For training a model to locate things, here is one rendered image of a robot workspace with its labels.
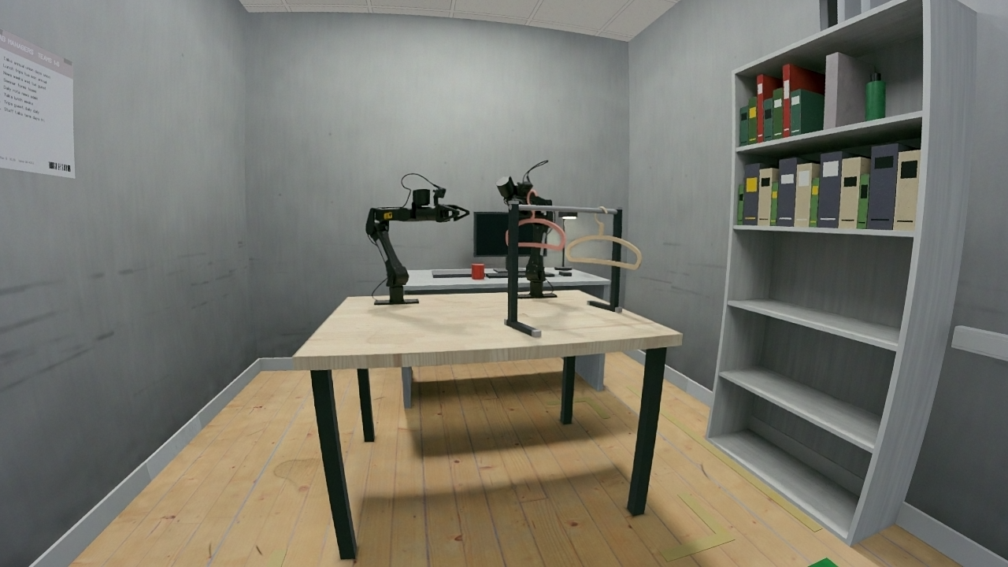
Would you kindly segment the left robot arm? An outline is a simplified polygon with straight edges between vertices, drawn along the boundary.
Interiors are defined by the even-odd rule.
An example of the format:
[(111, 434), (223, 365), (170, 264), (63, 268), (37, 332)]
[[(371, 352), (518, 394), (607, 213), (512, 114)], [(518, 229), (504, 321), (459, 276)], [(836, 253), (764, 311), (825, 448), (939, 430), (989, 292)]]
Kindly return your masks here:
[[(516, 186), (517, 184), (517, 186)], [(500, 191), (503, 201), (508, 205), (509, 198), (517, 197), (518, 189), (524, 191), (524, 196), (527, 197), (526, 191), (531, 191), (533, 184), (532, 182), (523, 183), (513, 183), (511, 176), (502, 177), (499, 182), (496, 183), (497, 188)], [(540, 198), (539, 196), (534, 196), (532, 191), (532, 196), (534, 200), (534, 206), (552, 206), (552, 201), (550, 198)], [(547, 214), (541, 213), (541, 211), (534, 211), (534, 218), (544, 219), (547, 221), (554, 221), (552, 217), (552, 211), (547, 211)], [(550, 226), (540, 223), (532, 223), (533, 225), (533, 242), (545, 243), (545, 236), (547, 236), (547, 231)], [(545, 268), (543, 267), (543, 251), (542, 247), (532, 246), (532, 255), (530, 255), (529, 261), (526, 265), (526, 279), (530, 281), (530, 293), (529, 294), (519, 294), (518, 298), (557, 298), (558, 296), (554, 293), (543, 294), (543, 281), (545, 281)]]

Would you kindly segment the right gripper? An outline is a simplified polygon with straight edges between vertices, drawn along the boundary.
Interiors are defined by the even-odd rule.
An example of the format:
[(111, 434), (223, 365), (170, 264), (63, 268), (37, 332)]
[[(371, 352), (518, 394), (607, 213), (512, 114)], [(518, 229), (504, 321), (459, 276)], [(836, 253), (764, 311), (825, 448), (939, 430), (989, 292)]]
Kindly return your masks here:
[[(436, 219), (435, 219), (435, 207), (436, 207)], [(467, 217), (469, 215), (469, 210), (463, 209), (463, 211), (466, 212), (467, 214), (463, 214), (459, 217), (458, 209), (463, 209), (463, 208), (458, 207), (457, 205), (439, 204), (439, 198), (433, 195), (433, 207), (426, 208), (426, 218), (428, 218), (428, 221), (436, 221), (442, 223), (450, 221), (450, 219), (453, 217), (454, 221), (458, 221), (463, 217)], [(449, 216), (449, 211), (451, 211), (451, 216)]]

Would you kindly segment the pink clothes hanger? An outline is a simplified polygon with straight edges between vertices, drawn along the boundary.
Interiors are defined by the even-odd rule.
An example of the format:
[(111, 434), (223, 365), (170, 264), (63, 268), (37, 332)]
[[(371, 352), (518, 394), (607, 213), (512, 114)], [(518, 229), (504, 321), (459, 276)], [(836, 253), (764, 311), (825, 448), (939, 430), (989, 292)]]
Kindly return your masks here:
[[(532, 190), (532, 191), (534, 191), (534, 190)], [(529, 191), (529, 193), (527, 195), (527, 204), (529, 204), (529, 205), (530, 205), (530, 203), (529, 203), (529, 196), (532, 194), (532, 191)], [(537, 197), (536, 191), (534, 191), (534, 195)], [(532, 222), (547, 224), (551, 228), (554, 228), (555, 230), (557, 230), (559, 232), (559, 235), (561, 236), (561, 245), (554, 246), (554, 245), (543, 244), (543, 243), (518, 242), (518, 246), (533, 246), (533, 247), (542, 247), (542, 248), (557, 249), (557, 250), (564, 249), (564, 246), (565, 246), (565, 233), (564, 233), (564, 230), (562, 230), (561, 228), (559, 228), (557, 226), (557, 224), (554, 224), (554, 223), (552, 223), (550, 221), (547, 221), (547, 220), (544, 220), (544, 219), (534, 218), (534, 211), (532, 211), (532, 219), (521, 220), (521, 221), (519, 221), (519, 225), (520, 224), (525, 224), (525, 223), (532, 223)], [(508, 246), (508, 230), (506, 231), (506, 244)]]

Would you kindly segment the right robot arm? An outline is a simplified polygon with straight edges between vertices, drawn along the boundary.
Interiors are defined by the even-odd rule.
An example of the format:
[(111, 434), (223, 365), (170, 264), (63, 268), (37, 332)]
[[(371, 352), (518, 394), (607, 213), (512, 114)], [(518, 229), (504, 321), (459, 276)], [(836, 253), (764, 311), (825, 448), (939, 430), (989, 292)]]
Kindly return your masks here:
[[(431, 190), (418, 189), (413, 191), (413, 208), (371, 208), (366, 222), (366, 233), (373, 238), (378, 246), (386, 266), (387, 284), (390, 300), (375, 300), (374, 306), (419, 304), (419, 298), (404, 300), (403, 286), (408, 281), (408, 272), (401, 265), (389, 240), (389, 221), (428, 221), (426, 208), (431, 204)], [(417, 215), (415, 216), (415, 212)], [(376, 217), (376, 221), (375, 221)], [(388, 220), (388, 221), (378, 221)], [(379, 231), (380, 230), (380, 231)], [(396, 286), (395, 286), (396, 285)]]

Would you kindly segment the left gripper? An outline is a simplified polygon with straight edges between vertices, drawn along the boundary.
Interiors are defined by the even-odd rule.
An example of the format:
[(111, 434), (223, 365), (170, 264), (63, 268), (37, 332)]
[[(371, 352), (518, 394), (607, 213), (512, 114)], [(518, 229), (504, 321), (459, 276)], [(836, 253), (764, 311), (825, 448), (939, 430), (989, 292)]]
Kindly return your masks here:
[[(512, 200), (512, 198), (513, 198), (513, 200)], [(520, 189), (518, 189), (517, 197), (513, 196), (512, 198), (509, 198), (509, 201), (511, 201), (511, 200), (512, 201), (519, 201), (519, 205), (528, 205), (527, 201), (526, 201), (527, 198), (524, 196), (524, 191), (520, 191)], [(534, 205), (534, 201), (533, 200), (529, 200), (529, 201), (530, 201), (530, 204)], [(532, 210), (531, 209), (519, 209), (519, 217), (532, 217)]]

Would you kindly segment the grey horizontal bar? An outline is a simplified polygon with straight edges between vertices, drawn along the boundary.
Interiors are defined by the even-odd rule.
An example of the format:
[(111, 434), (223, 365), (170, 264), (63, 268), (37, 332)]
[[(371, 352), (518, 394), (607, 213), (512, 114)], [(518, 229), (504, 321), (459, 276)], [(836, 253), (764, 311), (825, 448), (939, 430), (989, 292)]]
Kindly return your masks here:
[[(519, 209), (533, 209), (533, 211), (554, 211), (554, 212), (573, 212), (573, 213), (589, 213), (589, 214), (606, 214), (606, 213), (604, 209), (519, 205), (519, 201), (508, 201), (508, 204), (509, 204), (508, 317), (504, 319), (504, 325), (516, 329), (519, 332), (523, 332), (527, 336), (531, 336), (533, 338), (539, 338), (543, 334), (543, 331), (533, 328), (532, 326), (524, 325), (523, 323), (517, 320)], [(613, 236), (618, 237), (619, 239), (621, 239), (621, 233), (622, 233), (622, 209), (623, 207), (614, 207), (614, 209), (607, 210), (608, 214), (614, 214)], [(621, 262), (621, 244), (619, 242), (613, 241), (612, 261)], [(620, 273), (621, 273), (620, 266), (612, 265), (610, 304), (602, 304), (602, 302), (587, 300), (587, 305), (597, 306), (597, 308), (605, 309), (606, 311), (622, 313), (622, 306), (618, 306)]]

